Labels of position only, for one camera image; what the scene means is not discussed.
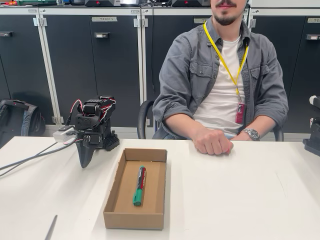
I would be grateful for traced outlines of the person's right hand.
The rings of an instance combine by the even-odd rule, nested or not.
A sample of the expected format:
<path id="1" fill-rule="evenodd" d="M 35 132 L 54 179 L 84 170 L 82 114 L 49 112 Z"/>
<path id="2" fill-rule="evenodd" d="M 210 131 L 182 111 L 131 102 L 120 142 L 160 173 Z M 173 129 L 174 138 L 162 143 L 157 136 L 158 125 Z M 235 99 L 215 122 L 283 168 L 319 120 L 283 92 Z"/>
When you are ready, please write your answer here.
<path id="1" fill-rule="evenodd" d="M 229 154 L 234 146 L 221 130 L 201 128 L 191 139 L 199 152 L 208 155 Z"/>

